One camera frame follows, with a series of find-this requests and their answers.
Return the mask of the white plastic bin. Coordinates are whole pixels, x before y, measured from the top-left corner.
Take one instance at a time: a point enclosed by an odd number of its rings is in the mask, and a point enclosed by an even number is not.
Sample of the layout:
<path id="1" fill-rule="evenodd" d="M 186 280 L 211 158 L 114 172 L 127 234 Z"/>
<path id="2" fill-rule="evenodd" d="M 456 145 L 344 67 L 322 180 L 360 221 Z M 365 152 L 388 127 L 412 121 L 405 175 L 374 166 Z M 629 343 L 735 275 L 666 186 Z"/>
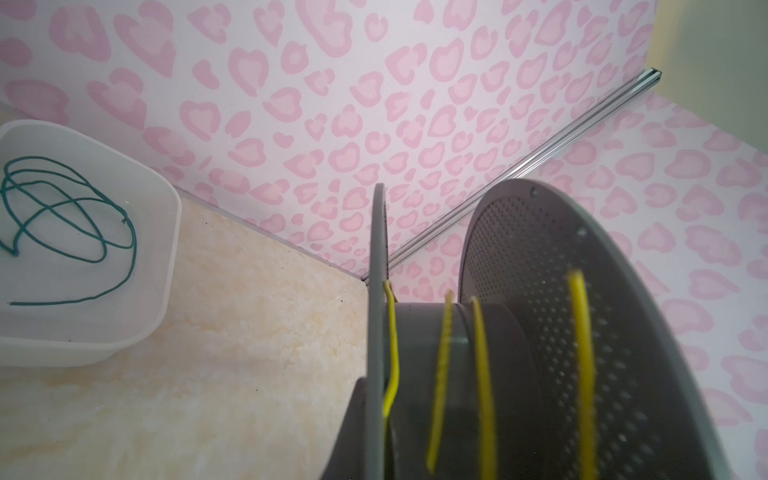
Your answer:
<path id="1" fill-rule="evenodd" d="M 181 199 L 73 129 L 1 129 L 1 363 L 74 367 L 148 337 L 169 301 Z"/>

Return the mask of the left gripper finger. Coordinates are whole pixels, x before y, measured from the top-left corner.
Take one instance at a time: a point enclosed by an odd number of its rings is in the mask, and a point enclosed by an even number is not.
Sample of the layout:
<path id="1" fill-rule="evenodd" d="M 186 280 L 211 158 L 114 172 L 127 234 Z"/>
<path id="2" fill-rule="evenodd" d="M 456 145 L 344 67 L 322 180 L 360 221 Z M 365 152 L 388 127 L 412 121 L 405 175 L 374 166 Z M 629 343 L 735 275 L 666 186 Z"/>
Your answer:
<path id="1" fill-rule="evenodd" d="M 359 378 L 321 475 L 322 480 L 360 480 L 364 478 L 366 378 Z"/>

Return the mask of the dark grey spool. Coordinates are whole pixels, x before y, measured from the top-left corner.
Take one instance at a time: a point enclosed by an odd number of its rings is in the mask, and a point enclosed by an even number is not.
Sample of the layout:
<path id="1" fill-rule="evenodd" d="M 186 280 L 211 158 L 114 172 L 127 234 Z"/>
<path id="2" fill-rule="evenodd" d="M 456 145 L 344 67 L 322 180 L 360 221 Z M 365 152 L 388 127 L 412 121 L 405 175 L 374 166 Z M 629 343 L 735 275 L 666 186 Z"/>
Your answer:
<path id="1" fill-rule="evenodd" d="M 596 220 L 506 180 L 473 214 L 458 286 L 395 293 L 373 194 L 363 479 L 727 479 L 693 376 Z"/>

